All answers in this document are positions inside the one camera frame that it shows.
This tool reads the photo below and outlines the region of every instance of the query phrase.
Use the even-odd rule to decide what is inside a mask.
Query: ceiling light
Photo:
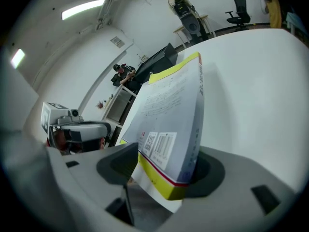
[[[14,57],[11,60],[11,64],[13,64],[15,69],[19,65],[20,61],[24,58],[24,56],[25,53],[22,51],[22,49],[18,49],[18,51],[15,53]]]
[[[79,12],[82,12],[84,10],[88,10],[94,7],[98,7],[98,6],[102,6],[105,0],[97,0],[97,1],[93,1],[93,2],[87,2],[81,5],[78,5],[76,7],[73,7],[71,9],[68,9],[64,12],[62,12],[62,20],[65,20],[69,17],[71,17],[72,15],[75,15]]]

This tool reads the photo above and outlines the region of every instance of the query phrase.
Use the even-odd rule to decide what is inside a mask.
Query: camera lens
[[[73,115],[74,117],[77,117],[77,116],[78,116],[78,111],[77,111],[77,110],[72,110],[72,115]]]

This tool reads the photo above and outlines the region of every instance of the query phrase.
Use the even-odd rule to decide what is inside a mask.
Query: book
[[[200,146],[204,116],[199,53],[152,74],[120,143],[139,143],[139,164],[167,200],[183,199]]]

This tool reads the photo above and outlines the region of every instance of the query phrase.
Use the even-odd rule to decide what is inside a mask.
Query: barcode sticker
[[[176,135],[176,132],[161,132],[156,140],[150,159],[163,170],[168,164]]]
[[[151,149],[154,146],[155,138],[157,135],[158,135],[157,132],[150,132],[146,139],[146,143],[144,145],[142,152],[148,157],[150,156]]]

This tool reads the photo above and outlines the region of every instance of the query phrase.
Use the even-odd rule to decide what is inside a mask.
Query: black office chair
[[[238,15],[237,17],[233,17],[232,12],[229,11],[226,12],[226,14],[230,14],[231,18],[228,18],[227,21],[232,24],[237,24],[238,28],[236,31],[243,31],[243,30],[248,30],[245,23],[250,22],[250,16],[247,13],[247,4],[246,0],[234,0],[235,5],[236,5],[236,14]]]

